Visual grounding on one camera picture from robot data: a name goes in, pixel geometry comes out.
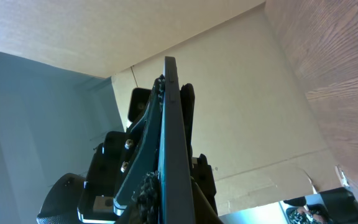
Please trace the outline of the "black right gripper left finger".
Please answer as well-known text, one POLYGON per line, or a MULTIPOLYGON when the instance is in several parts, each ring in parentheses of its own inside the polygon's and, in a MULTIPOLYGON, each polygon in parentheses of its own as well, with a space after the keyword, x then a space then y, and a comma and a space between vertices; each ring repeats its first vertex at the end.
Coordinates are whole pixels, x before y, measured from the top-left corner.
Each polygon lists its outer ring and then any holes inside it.
POLYGON ((141 181, 135 202, 121 216, 123 224, 157 224, 160 207, 158 172, 148 172, 141 181))

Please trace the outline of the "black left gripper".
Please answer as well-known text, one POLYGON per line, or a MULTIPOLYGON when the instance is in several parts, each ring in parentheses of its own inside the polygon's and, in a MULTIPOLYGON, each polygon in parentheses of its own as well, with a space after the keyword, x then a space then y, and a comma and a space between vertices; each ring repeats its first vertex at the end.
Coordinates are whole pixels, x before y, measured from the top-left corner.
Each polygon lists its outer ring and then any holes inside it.
POLYGON ((109 132, 93 156, 78 204, 83 223, 217 223, 216 187, 191 147, 195 93, 132 91, 126 132, 109 132))

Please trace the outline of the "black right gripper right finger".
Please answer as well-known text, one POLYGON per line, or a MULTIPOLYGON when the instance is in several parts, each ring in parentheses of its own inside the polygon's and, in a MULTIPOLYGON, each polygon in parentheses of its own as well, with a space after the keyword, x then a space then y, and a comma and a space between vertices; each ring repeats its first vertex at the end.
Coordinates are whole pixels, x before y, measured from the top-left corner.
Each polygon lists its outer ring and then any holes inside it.
POLYGON ((194 178, 191 178, 191 188, 196 224, 223 224, 194 178))

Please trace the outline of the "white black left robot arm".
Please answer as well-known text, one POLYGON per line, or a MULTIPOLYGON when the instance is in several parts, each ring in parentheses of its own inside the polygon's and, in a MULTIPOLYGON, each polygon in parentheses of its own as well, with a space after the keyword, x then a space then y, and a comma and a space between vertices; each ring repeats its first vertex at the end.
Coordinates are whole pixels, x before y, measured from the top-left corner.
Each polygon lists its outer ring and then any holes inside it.
MULTIPOLYGON (((126 132, 111 131, 94 150, 85 176, 67 173, 51 188, 37 215, 38 223, 162 223, 162 145, 165 79, 151 89, 132 92, 126 132)), ((185 168, 191 200, 177 210, 184 219, 192 209, 196 223, 219 223, 212 168, 191 147, 194 88, 179 91, 185 143, 185 168)))

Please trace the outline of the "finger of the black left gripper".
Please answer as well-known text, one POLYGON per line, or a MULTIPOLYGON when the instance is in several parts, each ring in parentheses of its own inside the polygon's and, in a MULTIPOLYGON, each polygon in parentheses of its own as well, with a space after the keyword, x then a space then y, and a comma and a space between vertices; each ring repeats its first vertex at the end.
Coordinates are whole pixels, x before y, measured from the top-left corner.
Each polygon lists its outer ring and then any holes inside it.
POLYGON ((193 113, 195 107, 195 92, 193 85, 191 83, 187 83, 183 85, 180 90, 180 98, 181 98, 181 108, 183 114, 183 124, 185 129, 185 138, 186 138, 186 149, 188 154, 188 163, 189 168, 192 168, 192 147, 191 147, 191 137, 192 137, 192 129, 193 129, 193 113))

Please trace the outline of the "blue Galaxy smartphone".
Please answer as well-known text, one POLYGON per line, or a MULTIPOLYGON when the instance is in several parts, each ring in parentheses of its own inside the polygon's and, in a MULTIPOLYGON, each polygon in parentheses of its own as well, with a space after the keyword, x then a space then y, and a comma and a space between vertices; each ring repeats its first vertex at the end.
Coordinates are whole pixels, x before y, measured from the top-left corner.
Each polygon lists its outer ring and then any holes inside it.
POLYGON ((161 223, 195 223, 189 160, 186 148, 177 65, 164 58, 165 95, 158 170, 161 188, 161 223))

